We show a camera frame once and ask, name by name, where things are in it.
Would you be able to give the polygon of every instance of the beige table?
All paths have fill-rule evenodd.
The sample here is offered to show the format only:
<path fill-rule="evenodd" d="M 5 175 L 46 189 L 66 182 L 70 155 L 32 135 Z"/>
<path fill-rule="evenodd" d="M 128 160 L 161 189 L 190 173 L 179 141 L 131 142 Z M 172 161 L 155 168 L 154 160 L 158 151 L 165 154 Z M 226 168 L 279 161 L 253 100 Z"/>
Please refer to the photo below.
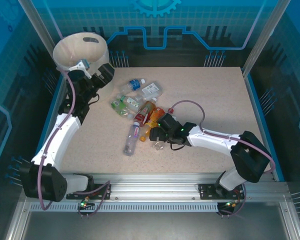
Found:
<path fill-rule="evenodd" d="M 204 128 L 232 134 L 249 130 L 261 139 L 239 67 L 117 68 L 112 97 L 117 95 L 118 86 L 133 78 L 159 82 L 164 91 L 158 98 L 159 107 L 168 109 L 177 101 L 193 100 L 205 110 Z M 200 109 L 191 103 L 179 104 L 174 114 L 181 124 L 198 124 L 202 118 Z M 66 150 L 61 172 L 220 173 L 234 165 L 230 157 L 206 148 L 172 151 L 166 144 L 157 151 L 149 140 L 138 142 L 135 154 L 125 156 L 123 148 L 132 123 L 117 115 L 108 101 L 91 105 Z"/>

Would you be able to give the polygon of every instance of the plastic bottle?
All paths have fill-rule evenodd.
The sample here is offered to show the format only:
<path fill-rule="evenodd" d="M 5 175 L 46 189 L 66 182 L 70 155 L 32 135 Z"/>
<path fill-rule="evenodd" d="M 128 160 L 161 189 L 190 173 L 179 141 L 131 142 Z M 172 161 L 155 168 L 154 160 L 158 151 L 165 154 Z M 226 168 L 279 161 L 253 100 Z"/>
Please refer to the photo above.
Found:
<path fill-rule="evenodd" d="M 141 127 L 143 127 L 145 123 L 149 121 L 153 110 L 156 108 L 156 102 L 157 99 L 155 97 L 150 101 L 145 102 L 145 104 L 140 108 L 140 111 L 134 117 L 134 121 L 140 123 Z"/>
<path fill-rule="evenodd" d="M 127 156 L 132 156 L 135 153 L 138 138 L 140 136 L 140 124 L 139 122 L 134 122 L 130 127 L 128 137 L 125 141 L 125 146 L 123 149 L 123 154 Z"/>
<path fill-rule="evenodd" d="M 138 94 L 141 95 L 146 101 L 149 101 L 152 98 L 160 97 L 162 93 L 163 89 L 156 81 L 138 91 Z"/>
<path fill-rule="evenodd" d="M 133 97 L 130 96 L 125 96 L 122 95 L 121 93 L 119 93 L 116 96 L 116 99 L 119 99 L 122 103 L 124 103 L 126 105 L 126 107 L 128 109 L 130 109 L 131 111 L 137 113 L 140 109 L 140 107 L 143 104 L 143 100 L 142 99 L 134 99 Z"/>
<path fill-rule="evenodd" d="M 123 95 L 127 95 L 128 93 L 138 90 L 141 87 L 141 85 L 145 84 L 145 83 L 146 83 L 146 80 L 144 80 L 143 78 L 141 78 L 140 80 L 133 79 L 133 80 L 129 81 L 127 84 L 123 85 L 120 88 L 120 92 Z"/>
<path fill-rule="evenodd" d="M 156 109 L 153 110 L 149 121 L 141 128 L 141 133 L 140 133 L 141 142 L 146 141 L 147 137 L 149 137 L 150 130 L 158 126 L 158 119 L 161 118 L 161 116 L 163 116 L 164 114 L 165 111 L 160 107 L 157 107 Z"/>
<path fill-rule="evenodd" d="M 134 118 L 133 114 L 129 112 L 127 106 L 120 100 L 115 99 L 110 103 L 110 105 L 121 117 L 127 117 L 129 120 Z"/>

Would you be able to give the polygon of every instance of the enclosure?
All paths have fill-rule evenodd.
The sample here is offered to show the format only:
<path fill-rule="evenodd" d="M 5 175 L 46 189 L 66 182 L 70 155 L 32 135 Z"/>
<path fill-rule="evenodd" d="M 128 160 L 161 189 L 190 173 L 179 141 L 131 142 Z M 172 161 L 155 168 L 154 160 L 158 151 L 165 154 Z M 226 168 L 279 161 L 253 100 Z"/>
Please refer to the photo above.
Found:
<path fill-rule="evenodd" d="M 105 40 L 105 63 L 115 69 L 113 89 L 89 106 L 60 167 L 111 181 L 89 219 L 77 214 L 79 200 L 43 211 L 19 173 L 69 94 L 56 68 L 66 52 L 57 58 L 54 48 L 82 32 Z M 158 82 L 165 110 L 195 101 L 205 129 L 250 131 L 264 144 L 275 171 L 245 184 L 237 216 L 216 214 L 220 201 L 198 189 L 234 166 L 228 155 L 167 143 L 156 150 L 148 140 L 123 155 L 133 121 L 109 101 L 132 79 Z M 182 124 L 202 119 L 193 104 L 174 110 Z M 0 0 L 0 239 L 66 238 L 300 239 L 300 0 Z"/>

